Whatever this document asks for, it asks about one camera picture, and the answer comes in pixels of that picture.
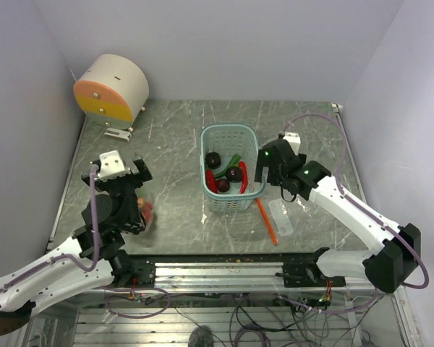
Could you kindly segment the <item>clear zip bag orange zipper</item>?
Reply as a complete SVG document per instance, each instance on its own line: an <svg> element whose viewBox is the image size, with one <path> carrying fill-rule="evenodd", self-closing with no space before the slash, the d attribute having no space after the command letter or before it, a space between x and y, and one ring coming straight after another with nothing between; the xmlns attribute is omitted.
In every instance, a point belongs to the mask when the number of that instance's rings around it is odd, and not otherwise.
<svg viewBox="0 0 434 347"><path fill-rule="evenodd" d="M142 234L148 234L154 221L154 196L146 188L140 188L135 190L137 195L137 206L141 216L144 219L145 230Z"/></svg>

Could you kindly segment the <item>red toy chili pepper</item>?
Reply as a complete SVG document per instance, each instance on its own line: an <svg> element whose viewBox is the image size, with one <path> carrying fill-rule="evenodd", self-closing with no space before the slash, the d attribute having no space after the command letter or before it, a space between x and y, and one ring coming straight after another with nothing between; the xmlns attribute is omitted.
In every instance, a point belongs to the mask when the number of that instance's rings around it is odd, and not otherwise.
<svg viewBox="0 0 434 347"><path fill-rule="evenodd" d="M248 184L247 167L246 167L244 161L241 160L239 162L239 168L242 171L242 181L241 181L241 187L240 187L239 193L244 194L246 189L247 189L247 184Z"/></svg>
<svg viewBox="0 0 434 347"><path fill-rule="evenodd" d="M213 175L213 172L210 169L205 170L205 183L207 188L214 194L218 193L218 189L216 186L216 180Z"/></svg>

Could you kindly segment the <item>light blue plastic basket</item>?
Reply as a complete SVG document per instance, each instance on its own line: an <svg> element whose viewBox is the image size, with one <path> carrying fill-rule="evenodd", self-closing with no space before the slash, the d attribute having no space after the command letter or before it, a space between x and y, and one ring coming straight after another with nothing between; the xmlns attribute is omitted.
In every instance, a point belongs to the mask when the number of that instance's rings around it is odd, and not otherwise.
<svg viewBox="0 0 434 347"><path fill-rule="evenodd" d="M211 124L200 134L203 191L213 212L246 210L265 188L255 181L255 131L244 124Z"/></svg>

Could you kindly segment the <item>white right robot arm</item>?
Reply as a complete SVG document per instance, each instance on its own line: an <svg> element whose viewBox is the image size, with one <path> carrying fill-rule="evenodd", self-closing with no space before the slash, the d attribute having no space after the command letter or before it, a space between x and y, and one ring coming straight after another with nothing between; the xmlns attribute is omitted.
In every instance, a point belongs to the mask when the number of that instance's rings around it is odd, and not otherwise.
<svg viewBox="0 0 434 347"><path fill-rule="evenodd" d="M278 138L259 149L255 181L323 208L367 247L365 251L321 251L304 269L309 284L320 286L332 277L361 278L392 294L422 265L418 227L401 226L374 211L343 188L325 166L295 153L287 140Z"/></svg>

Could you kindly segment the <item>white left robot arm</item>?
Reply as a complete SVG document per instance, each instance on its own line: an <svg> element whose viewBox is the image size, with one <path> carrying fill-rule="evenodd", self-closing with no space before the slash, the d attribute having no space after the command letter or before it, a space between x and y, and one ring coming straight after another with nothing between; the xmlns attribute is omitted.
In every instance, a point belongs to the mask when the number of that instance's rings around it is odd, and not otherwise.
<svg viewBox="0 0 434 347"><path fill-rule="evenodd" d="M148 229L137 190L152 179L141 156L132 162L135 167L129 168L116 150L100 154L81 177L90 188L81 212L83 226L41 258L0 277L0 336L19 330L60 301L132 281L133 264L122 248L123 235Z"/></svg>

